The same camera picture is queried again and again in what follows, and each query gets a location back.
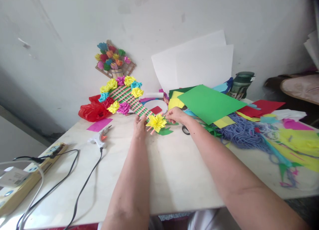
scissors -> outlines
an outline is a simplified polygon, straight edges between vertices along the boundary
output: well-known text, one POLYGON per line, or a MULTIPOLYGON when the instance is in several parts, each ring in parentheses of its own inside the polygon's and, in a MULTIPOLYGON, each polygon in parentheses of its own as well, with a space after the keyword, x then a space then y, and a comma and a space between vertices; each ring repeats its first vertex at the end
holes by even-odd
POLYGON ((190 135, 190 132, 188 131, 188 129, 186 128, 186 126, 185 126, 185 125, 183 125, 183 127, 182 127, 182 131, 183 131, 183 133, 184 133, 184 134, 186 134, 186 135, 190 135))

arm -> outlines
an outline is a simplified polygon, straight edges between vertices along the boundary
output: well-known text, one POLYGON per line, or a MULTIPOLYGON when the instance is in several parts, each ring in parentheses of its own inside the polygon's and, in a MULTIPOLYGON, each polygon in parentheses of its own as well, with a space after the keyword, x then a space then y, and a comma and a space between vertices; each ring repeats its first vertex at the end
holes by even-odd
POLYGON ((307 224, 227 147, 179 108, 166 118, 189 130, 217 190, 241 229, 308 229, 307 224))
POLYGON ((147 229, 150 217, 150 169, 145 145, 146 117, 136 117, 134 134, 113 191, 102 230, 147 229))

white cord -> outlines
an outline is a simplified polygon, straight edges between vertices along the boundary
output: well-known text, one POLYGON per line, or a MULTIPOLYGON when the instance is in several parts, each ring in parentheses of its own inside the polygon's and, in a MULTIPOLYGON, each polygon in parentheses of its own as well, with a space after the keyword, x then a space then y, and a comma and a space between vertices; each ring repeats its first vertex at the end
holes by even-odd
POLYGON ((43 182, 44 182, 44 172, 43 172, 43 170, 41 169, 40 165, 39 165, 37 162, 34 162, 34 161, 32 161, 32 160, 9 161, 9 162, 0 163, 0 165, 4 165, 4 164, 15 164, 15 163, 33 163, 33 164, 35 164, 35 165, 38 167, 38 169, 39 169, 39 172, 40 172, 40 174, 41 174, 41 179, 42 179, 41 185, 40 185, 40 187, 39 187, 37 193, 34 195, 34 197, 33 197, 32 201, 31 201, 31 203, 29 204, 29 206, 28 206, 27 210, 25 211, 24 216, 23 216, 23 218, 22 218, 22 221, 21 221, 19 230, 23 230, 25 218, 26 218, 26 216, 28 215, 28 212, 29 212, 29 210, 30 210, 30 208, 31 208, 31 206, 32 206, 32 204, 33 204, 35 198, 37 197, 38 193, 40 192, 40 190, 41 190, 41 188, 42 188, 42 186, 43 186, 43 182))

white table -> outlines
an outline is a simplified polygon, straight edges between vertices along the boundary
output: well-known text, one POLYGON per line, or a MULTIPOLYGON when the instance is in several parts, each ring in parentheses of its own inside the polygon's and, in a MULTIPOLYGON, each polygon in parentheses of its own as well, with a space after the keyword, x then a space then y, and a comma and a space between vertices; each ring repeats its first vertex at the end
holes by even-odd
MULTIPOLYGON (((92 174, 78 204, 75 224, 96 223, 104 220, 116 181, 126 158, 133 134, 133 116, 116 114, 108 133, 108 146, 103 159, 92 174)), ((52 192, 28 218, 25 229, 44 229, 66 226, 73 214, 75 200, 93 166, 99 159, 99 149, 87 140, 95 132, 86 130, 92 123, 80 120, 57 142, 79 149, 80 155, 70 177, 52 192)), ((212 177, 192 141, 181 125, 171 126, 174 132, 161 136, 148 135, 147 145, 151 169, 151 214, 192 211, 223 206, 212 177)), ((260 150, 241 150, 229 147, 265 184, 284 199, 319 194, 319 174, 299 167, 297 181, 300 189, 280 186, 278 166, 272 164, 260 150)), ((39 198, 60 181, 69 171, 74 153, 62 155, 48 171, 39 198)), ((38 185, 25 201, 7 217, 1 230, 15 229, 38 185)))

paper flower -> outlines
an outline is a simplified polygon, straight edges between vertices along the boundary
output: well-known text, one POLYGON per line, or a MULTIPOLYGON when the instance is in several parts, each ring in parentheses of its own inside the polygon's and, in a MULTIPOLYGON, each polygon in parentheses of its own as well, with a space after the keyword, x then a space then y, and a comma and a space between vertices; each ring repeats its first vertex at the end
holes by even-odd
POLYGON ((122 49, 119 49, 119 55, 120 56, 124 56, 126 54, 126 52, 122 49))
POLYGON ((129 87, 129 86, 131 86, 131 84, 134 82, 134 81, 136 81, 136 79, 133 77, 133 76, 126 76, 125 77, 125 81, 124 81, 124 84, 127 86, 127 87, 129 87))
POLYGON ((105 101, 107 99, 107 97, 109 97, 110 93, 106 92, 106 93, 101 93, 101 97, 99 98, 99 102, 102 103, 103 101, 105 101))
POLYGON ((109 58, 107 55, 100 55, 101 61, 103 61, 104 63, 106 62, 106 60, 109 58))
POLYGON ((113 53, 116 52, 116 48, 114 46, 109 46, 109 50, 112 51, 113 53))
POLYGON ((141 88, 141 87, 142 87, 142 83, 141 83, 141 82, 136 82, 136 81, 134 81, 134 82, 131 84, 131 89, 141 88))
POLYGON ((112 59, 108 59, 105 63, 108 64, 108 65, 111 65, 112 62, 113 62, 112 59))
POLYGON ((134 95, 135 98, 138 98, 144 94, 144 90, 141 90, 140 88, 134 88, 132 89, 132 95, 134 95))
POLYGON ((146 124, 146 126, 153 127, 156 132, 159 132, 161 128, 164 128, 165 124, 167 123, 161 114, 158 114, 157 116, 151 115, 149 120, 150 121, 146 124))
POLYGON ((118 66, 117 66, 116 63, 113 62, 113 63, 111 63, 111 68, 112 68, 112 69, 118 69, 118 66))
POLYGON ((110 91, 110 87, 105 85, 100 88, 100 93, 108 93, 110 91))
POLYGON ((107 97, 107 99, 104 102, 102 102, 102 104, 104 105, 106 109, 110 107, 111 104, 113 103, 114 103, 114 100, 111 97, 107 97))
POLYGON ((124 80, 125 80, 125 76, 117 77, 117 79, 116 79, 117 85, 118 86, 123 86, 124 85, 124 80))
POLYGON ((102 51, 107 51, 107 44, 104 42, 99 43, 97 47, 100 48, 102 51))
POLYGON ((103 63, 102 61, 99 61, 99 62, 97 63, 97 67, 98 67, 99 69, 104 69, 104 63, 103 63))
POLYGON ((130 64, 131 63, 131 59, 128 57, 124 57, 124 61, 126 64, 130 64))
POLYGON ((112 56, 113 56, 113 51, 108 51, 108 52, 106 52, 106 54, 107 54, 107 56, 108 56, 109 58, 112 58, 112 56))
POLYGON ((120 105, 116 100, 113 104, 110 105, 110 107, 107 108, 107 110, 115 114, 119 108, 120 108, 120 105))
POLYGON ((130 105, 127 102, 121 103, 120 104, 120 108, 117 110, 117 112, 120 112, 124 115, 126 115, 128 113, 128 111, 130 110, 130 105))
POLYGON ((116 60, 115 62, 117 64, 117 66, 122 66, 123 65, 123 61, 121 61, 121 60, 116 60))
POLYGON ((120 58, 120 56, 118 55, 118 54, 113 54, 113 59, 119 59, 120 58))
POLYGON ((95 57, 96 60, 101 60, 101 55, 100 54, 96 54, 94 57, 95 57))
POLYGON ((104 70, 109 71, 110 69, 111 67, 107 63, 104 63, 104 70))
POLYGON ((117 81, 114 78, 112 78, 107 82, 106 86, 108 86, 110 89, 116 89, 117 81))

